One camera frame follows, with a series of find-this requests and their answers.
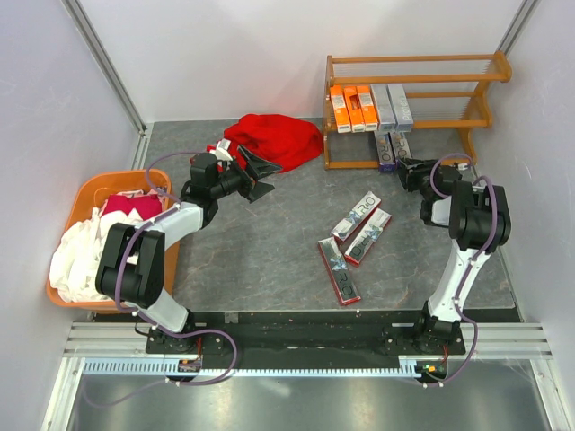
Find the orange toothpaste box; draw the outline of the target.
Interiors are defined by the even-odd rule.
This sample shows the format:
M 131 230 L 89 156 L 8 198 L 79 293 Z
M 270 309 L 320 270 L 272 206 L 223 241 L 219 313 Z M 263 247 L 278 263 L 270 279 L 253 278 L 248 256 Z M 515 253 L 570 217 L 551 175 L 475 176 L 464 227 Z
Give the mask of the orange toothpaste box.
M 351 131 L 351 123 L 343 89 L 340 85 L 334 85 L 330 88 L 330 101 L 337 131 L 341 134 L 349 133 Z
M 358 85 L 357 92 L 365 131 L 375 131 L 378 129 L 379 121 L 370 87 L 368 85 Z

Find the orange toothpaste box top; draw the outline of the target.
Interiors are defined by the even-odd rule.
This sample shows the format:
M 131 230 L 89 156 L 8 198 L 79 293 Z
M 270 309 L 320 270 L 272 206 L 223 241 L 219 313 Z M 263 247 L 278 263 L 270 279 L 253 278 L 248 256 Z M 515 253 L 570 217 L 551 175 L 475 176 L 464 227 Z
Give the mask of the orange toothpaste box top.
M 378 129 L 379 121 L 370 87 L 368 85 L 358 85 L 357 92 L 365 131 L 375 131 Z

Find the red cloth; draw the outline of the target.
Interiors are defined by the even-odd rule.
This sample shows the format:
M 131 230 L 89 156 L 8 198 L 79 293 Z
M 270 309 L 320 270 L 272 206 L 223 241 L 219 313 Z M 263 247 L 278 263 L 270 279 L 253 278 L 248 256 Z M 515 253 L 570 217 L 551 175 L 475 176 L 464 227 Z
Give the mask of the red cloth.
M 323 134 L 311 122 L 280 114 L 247 114 L 224 131 L 230 142 L 226 151 L 242 168 L 247 162 L 239 155 L 242 145 L 252 154 L 289 172 L 323 152 Z

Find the silver toothpaste box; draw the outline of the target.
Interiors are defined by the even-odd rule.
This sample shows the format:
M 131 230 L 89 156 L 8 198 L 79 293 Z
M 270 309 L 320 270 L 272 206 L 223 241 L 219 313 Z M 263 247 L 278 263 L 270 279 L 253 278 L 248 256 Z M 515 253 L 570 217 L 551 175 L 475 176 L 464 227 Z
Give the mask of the silver toothpaste box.
M 398 132 L 411 132 L 413 117 L 403 86 L 401 84 L 388 84 L 387 91 L 395 116 L 395 130 Z
M 378 130 L 381 132 L 393 132 L 396 119 L 390 102 L 386 84 L 371 84 L 371 95 L 378 117 Z

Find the purple R&O box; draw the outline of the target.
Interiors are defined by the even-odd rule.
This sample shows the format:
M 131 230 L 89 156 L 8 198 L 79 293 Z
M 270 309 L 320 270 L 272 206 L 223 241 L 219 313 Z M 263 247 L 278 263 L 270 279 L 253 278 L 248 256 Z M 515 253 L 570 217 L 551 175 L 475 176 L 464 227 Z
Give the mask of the purple R&O box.
M 411 149 L 409 147 L 408 139 L 403 132 L 391 132 L 389 134 L 392 148 L 394 151 L 394 157 L 396 161 L 402 158 L 411 158 Z
M 374 131 L 374 139 L 376 142 L 378 170 L 380 172 L 394 172 L 397 168 L 397 162 L 390 134 Z

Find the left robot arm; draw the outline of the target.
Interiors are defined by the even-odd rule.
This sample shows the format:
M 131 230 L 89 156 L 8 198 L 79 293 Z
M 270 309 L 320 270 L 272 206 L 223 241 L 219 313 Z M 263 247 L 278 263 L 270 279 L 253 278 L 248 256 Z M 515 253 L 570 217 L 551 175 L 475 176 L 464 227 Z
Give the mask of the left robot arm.
M 237 193 L 254 202 L 273 191 L 264 178 L 281 169 L 244 146 L 236 156 L 222 149 L 194 154 L 190 177 L 169 209 L 138 225 L 111 226 L 96 272 L 96 291 L 112 299 L 119 311 L 134 313 L 165 333 L 176 352 L 190 352 L 206 332 L 197 329 L 193 312 L 165 289 L 165 253 L 207 227 L 219 199 Z

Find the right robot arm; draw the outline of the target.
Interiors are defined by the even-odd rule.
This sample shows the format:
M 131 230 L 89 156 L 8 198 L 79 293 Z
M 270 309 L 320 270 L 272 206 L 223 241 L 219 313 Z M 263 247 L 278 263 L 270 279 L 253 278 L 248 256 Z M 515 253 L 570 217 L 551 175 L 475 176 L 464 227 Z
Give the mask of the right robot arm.
M 403 188 L 422 197 L 424 224 L 448 230 L 451 251 L 438 287 L 410 327 L 392 327 L 386 347 L 400 354 L 463 354 L 464 303 L 482 266 L 511 233 L 505 189 L 481 176 L 463 179 L 463 166 L 439 160 L 401 158 Z

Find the white cloth in basket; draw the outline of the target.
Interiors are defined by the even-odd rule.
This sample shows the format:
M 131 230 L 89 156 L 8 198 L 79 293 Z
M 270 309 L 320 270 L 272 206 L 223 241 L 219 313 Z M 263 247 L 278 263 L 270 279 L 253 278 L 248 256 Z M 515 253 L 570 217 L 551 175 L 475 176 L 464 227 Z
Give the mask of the white cloth in basket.
M 49 282 L 65 303 L 101 302 L 108 297 L 95 288 L 95 278 L 110 228 L 116 223 L 135 225 L 143 219 L 132 209 L 101 215 L 98 207 L 90 219 L 76 222 L 63 234 L 49 268 Z

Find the red R&O box bottom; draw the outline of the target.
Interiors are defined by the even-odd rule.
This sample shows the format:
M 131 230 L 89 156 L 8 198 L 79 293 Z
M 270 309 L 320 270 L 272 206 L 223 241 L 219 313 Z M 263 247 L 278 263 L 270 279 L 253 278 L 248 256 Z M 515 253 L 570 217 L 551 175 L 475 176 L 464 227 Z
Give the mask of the red R&O box bottom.
M 350 305 L 360 301 L 361 296 L 351 278 L 347 261 L 335 239 L 329 237 L 320 240 L 318 250 L 340 305 Z

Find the wooden two-tier shelf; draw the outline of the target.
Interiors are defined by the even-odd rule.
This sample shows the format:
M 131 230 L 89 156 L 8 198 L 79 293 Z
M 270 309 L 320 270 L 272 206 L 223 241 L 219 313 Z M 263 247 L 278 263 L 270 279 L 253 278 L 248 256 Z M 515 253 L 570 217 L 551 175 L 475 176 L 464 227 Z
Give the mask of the wooden two-tier shelf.
M 513 71 L 506 54 L 416 55 L 390 57 L 328 56 L 324 79 L 324 168 L 375 169 L 375 160 L 344 160 L 333 150 L 337 127 L 330 101 L 334 85 L 400 84 L 411 109 L 414 129 L 454 129 L 474 162 L 473 130 L 490 128 L 487 101 L 491 84 L 507 83 Z

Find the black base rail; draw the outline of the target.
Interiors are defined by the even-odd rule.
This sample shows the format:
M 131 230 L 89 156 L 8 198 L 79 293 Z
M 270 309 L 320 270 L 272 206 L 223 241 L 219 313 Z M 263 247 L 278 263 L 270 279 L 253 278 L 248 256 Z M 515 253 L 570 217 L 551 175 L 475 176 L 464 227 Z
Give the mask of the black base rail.
M 233 355 L 248 365 L 393 365 L 400 354 L 386 347 L 392 327 L 410 327 L 420 311 L 198 312 L 195 324 L 209 333 L 198 339 L 173 339 L 148 333 L 148 354 L 199 354 L 226 368 Z M 449 356 L 463 354 L 447 353 Z

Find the orange toothpaste box windowed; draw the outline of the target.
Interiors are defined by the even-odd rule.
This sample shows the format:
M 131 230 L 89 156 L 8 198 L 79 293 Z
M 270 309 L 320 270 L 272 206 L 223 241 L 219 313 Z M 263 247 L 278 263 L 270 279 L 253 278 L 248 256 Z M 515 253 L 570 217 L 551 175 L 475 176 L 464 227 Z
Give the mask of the orange toothpaste box windowed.
M 352 133 L 365 131 L 365 122 L 361 105 L 359 103 L 358 91 L 356 86 L 344 86 L 343 94 L 349 114 L 349 121 Z

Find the orange plastic basket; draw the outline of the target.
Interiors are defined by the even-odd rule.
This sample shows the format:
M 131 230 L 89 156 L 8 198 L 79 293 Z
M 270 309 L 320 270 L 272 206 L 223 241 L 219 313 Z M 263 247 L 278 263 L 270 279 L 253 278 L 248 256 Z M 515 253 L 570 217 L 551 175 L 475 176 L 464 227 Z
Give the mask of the orange plastic basket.
M 65 232 L 76 222 L 90 219 L 94 207 L 98 207 L 102 212 L 106 200 L 114 194 L 157 194 L 163 203 L 163 211 L 171 207 L 173 201 L 154 191 L 154 188 L 163 189 L 167 193 L 173 191 L 173 185 L 167 173 L 152 169 L 150 172 L 139 170 L 107 172 L 97 175 L 79 189 L 66 223 Z M 49 280 L 46 284 L 46 290 L 50 301 L 61 307 L 79 308 L 97 313 L 116 313 L 118 311 L 114 300 L 108 296 L 108 300 L 101 302 L 65 303 L 58 295 L 58 291 L 51 287 Z

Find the red r&o box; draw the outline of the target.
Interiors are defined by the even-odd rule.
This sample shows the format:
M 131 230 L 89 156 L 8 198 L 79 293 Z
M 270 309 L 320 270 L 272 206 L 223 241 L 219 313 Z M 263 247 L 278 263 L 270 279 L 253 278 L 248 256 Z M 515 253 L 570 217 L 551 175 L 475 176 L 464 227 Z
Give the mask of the red r&o box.
M 332 228 L 331 235 L 336 242 L 342 243 L 378 209 L 381 198 L 372 191 L 367 192 L 363 198 Z
M 369 250 L 377 242 L 391 219 L 391 214 L 380 208 L 376 208 L 363 225 L 356 238 L 344 252 L 345 260 L 354 266 L 359 266 Z
M 350 305 L 360 301 L 361 296 L 351 278 L 347 261 L 335 239 L 329 237 L 320 240 L 318 250 L 340 305 Z

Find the magenta cloth in basket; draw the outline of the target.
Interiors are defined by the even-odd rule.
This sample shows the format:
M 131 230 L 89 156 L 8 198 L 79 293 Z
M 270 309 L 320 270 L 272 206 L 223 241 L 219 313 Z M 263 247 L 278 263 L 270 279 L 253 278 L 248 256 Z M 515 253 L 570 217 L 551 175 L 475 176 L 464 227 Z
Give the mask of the magenta cloth in basket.
M 163 203 L 157 194 L 114 194 L 106 200 L 101 215 L 120 211 L 128 216 L 136 211 L 140 219 L 147 220 L 162 213 L 163 208 Z

